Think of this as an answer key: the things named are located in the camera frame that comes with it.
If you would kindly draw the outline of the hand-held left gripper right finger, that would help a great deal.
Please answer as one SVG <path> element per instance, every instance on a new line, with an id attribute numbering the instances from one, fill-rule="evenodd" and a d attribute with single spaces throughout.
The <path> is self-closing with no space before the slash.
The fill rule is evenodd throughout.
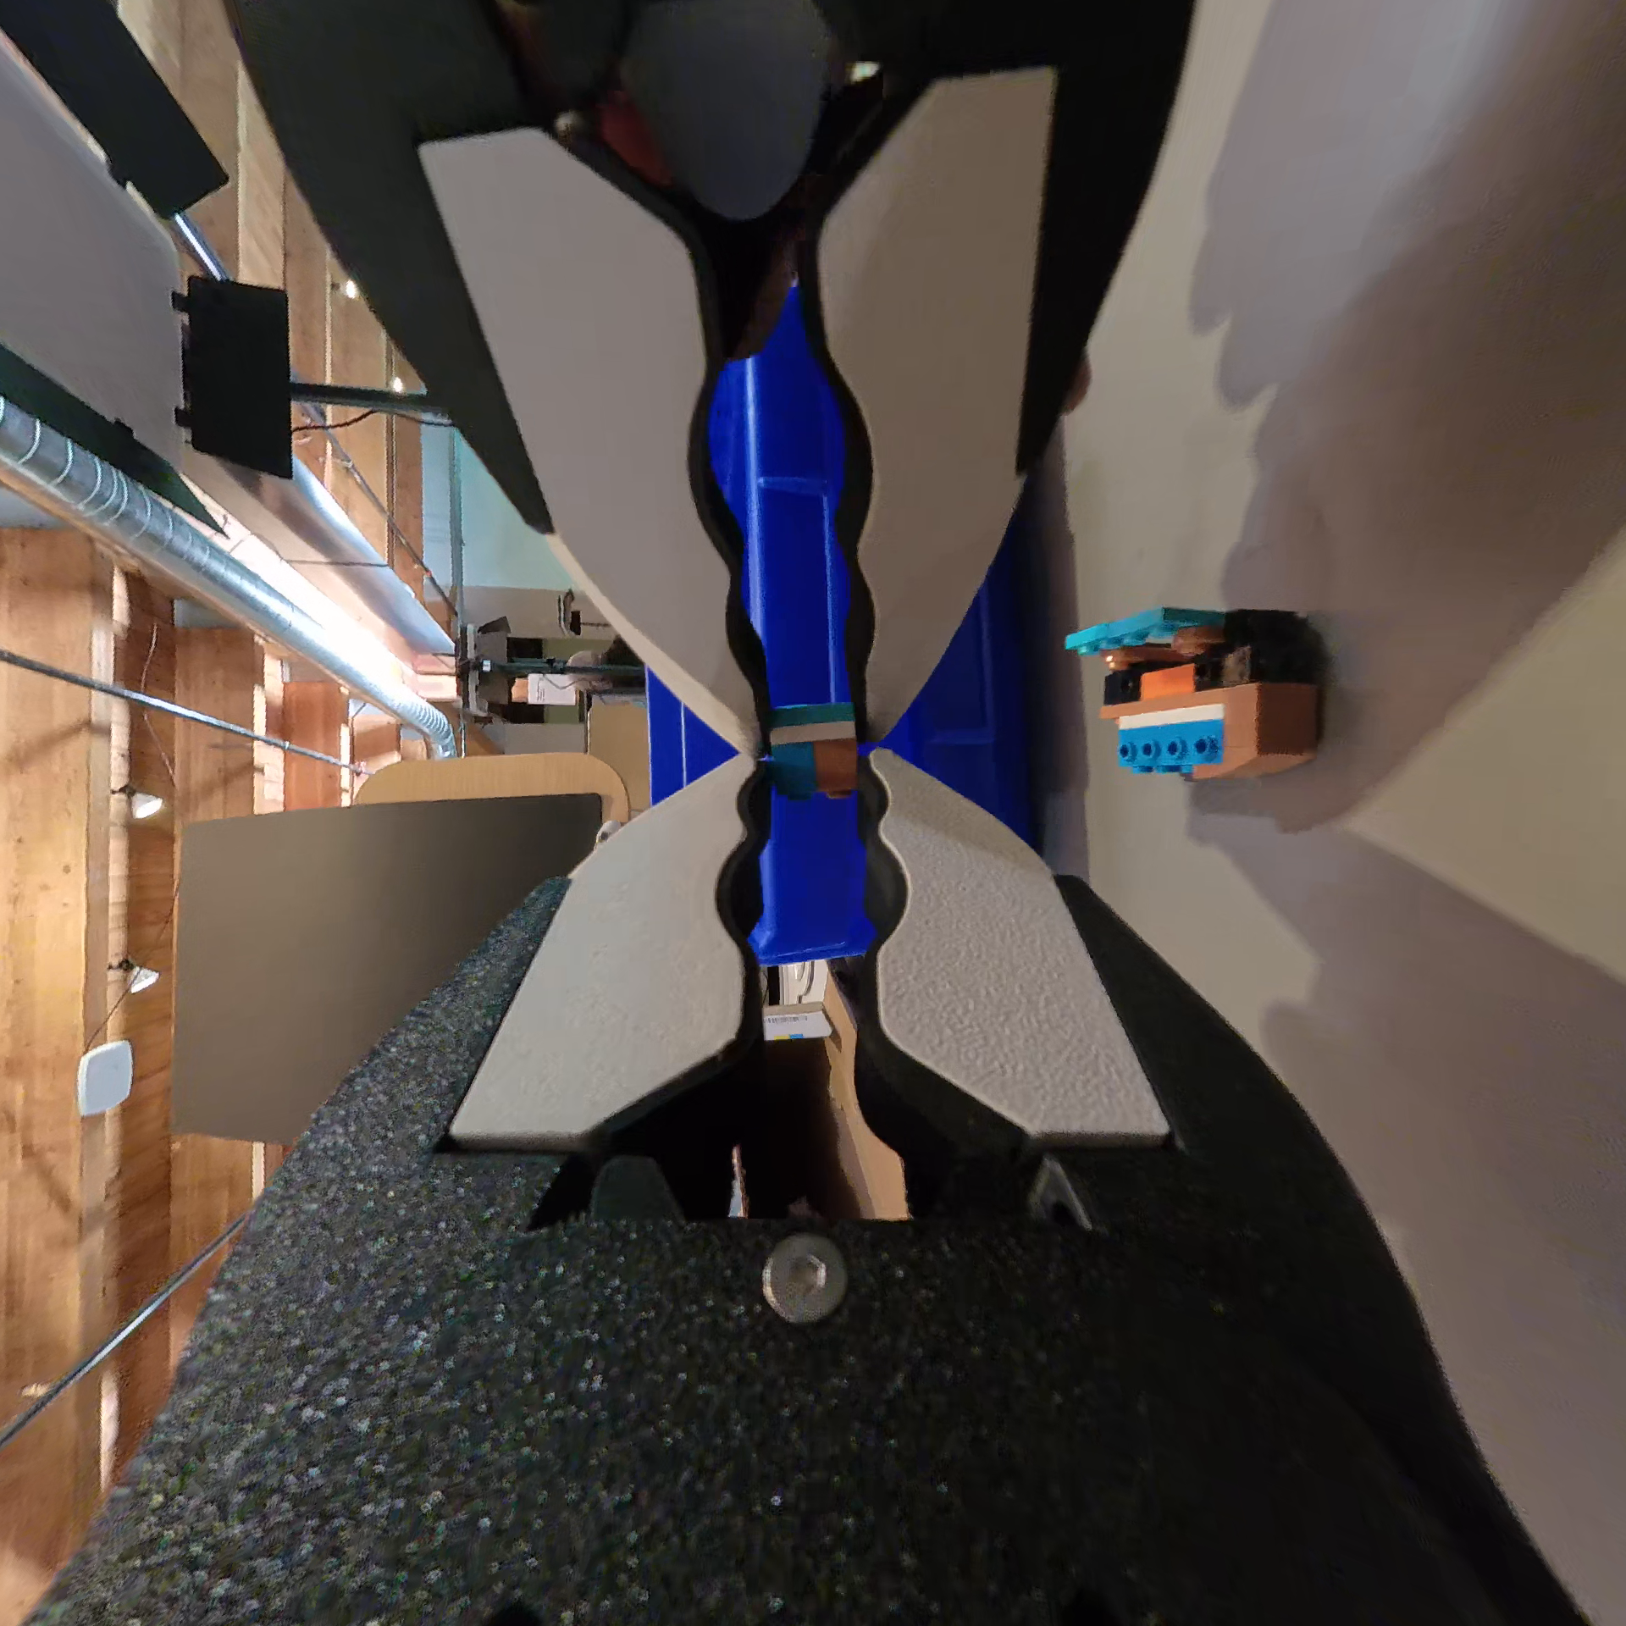
<path id="1" fill-rule="evenodd" d="M 1169 1133 L 1056 880 L 1004 823 L 901 758 L 869 758 L 884 808 L 880 1034 L 1041 1147 Z"/>

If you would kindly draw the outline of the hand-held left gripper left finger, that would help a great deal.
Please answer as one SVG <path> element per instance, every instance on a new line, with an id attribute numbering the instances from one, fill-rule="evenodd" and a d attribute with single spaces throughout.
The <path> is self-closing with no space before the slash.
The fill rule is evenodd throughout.
<path id="1" fill-rule="evenodd" d="M 754 763 L 723 763 L 619 829 L 569 878 L 452 1116 L 456 1152 L 534 1152 L 598 1174 L 660 1168 L 731 1195 L 756 978 L 725 885 L 754 870 Z"/>

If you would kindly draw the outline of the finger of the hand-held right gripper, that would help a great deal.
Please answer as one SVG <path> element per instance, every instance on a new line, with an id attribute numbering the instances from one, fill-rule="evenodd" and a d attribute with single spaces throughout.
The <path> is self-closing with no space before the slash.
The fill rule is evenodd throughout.
<path id="1" fill-rule="evenodd" d="M 931 86 L 818 233 L 826 353 L 867 438 L 857 566 L 872 616 L 872 742 L 946 653 L 1023 485 L 1052 101 L 1052 70 Z"/>
<path id="2" fill-rule="evenodd" d="M 538 128 L 419 146 L 555 552 L 646 669 L 739 754 L 756 682 L 702 446 L 716 365 L 677 227 L 601 161 Z"/>

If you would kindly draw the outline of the blue plastic bin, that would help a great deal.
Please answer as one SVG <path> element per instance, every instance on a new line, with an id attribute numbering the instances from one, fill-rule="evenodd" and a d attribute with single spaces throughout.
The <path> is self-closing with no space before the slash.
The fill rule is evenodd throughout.
<path id="1" fill-rule="evenodd" d="M 745 609 L 776 703 L 847 701 L 847 568 L 836 541 L 843 434 L 836 396 L 807 345 L 799 293 L 764 349 L 729 363 L 708 419 L 714 475 L 745 541 Z M 1020 651 L 1018 529 L 1006 533 L 960 630 L 884 748 L 1031 837 Z M 760 854 L 762 967 L 861 957 L 863 843 L 855 800 L 774 796 Z"/>

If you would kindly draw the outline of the small multicoloured toy brick block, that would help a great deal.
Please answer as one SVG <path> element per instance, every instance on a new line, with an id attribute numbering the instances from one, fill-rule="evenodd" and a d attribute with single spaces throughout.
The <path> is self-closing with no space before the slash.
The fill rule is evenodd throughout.
<path id="1" fill-rule="evenodd" d="M 847 701 L 768 711 L 764 773 L 787 800 L 845 800 L 859 787 L 859 734 Z"/>

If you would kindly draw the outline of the blue orange toy brick assembly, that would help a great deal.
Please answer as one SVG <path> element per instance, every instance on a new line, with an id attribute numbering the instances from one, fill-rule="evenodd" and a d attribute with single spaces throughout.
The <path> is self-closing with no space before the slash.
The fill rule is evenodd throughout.
<path id="1" fill-rule="evenodd" d="M 1062 647 L 1103 663 L 1101 719 L 1128 775 L 1256 781 L 1308 765 L 1320 748 L 1327 651 L 1294 612 L 1155 607 Z"/>

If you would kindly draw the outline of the black panel with wooden edge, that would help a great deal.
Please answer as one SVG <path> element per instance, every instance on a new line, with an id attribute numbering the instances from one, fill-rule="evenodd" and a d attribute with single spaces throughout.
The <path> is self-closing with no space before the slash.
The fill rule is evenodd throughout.
<path id="1" fill-rule="evenodd" d="M 172 1133 L 294 1147 L 340 1079 L 630 808 L 607 763 L 553 752 L 400 761 L 352 806 L 189 825 Z"/>

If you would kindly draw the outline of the studio light with black flaps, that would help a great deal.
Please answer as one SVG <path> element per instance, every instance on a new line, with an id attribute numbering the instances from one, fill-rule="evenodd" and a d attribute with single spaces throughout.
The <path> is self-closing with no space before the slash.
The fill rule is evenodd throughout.
<path id="1" fill-rule="evenodd" d="M 164 221 L 222 190 L 226 171 L 162 76 L 100 3 L 3 3 L 3 39 L 100 148 L 110 179 Z M 191 278 L 178 427 L 207 458 L 268 479 L 294 477 L 290 305 L 282 291 Z"/>

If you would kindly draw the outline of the silver ventilation duct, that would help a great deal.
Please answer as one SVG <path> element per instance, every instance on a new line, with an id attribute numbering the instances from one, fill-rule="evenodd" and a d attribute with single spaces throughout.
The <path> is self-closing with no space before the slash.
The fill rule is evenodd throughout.
<path id="1" fill-rule="evenodd" d="M 191 519 L 114 465 L 1 399 L 3 487 L 181 597 L 299 659 L 423 738 L 433 760 L 456 752 L 452 725 L 406 686 L 373 674 L 330 632 L 205 537 Z"/>

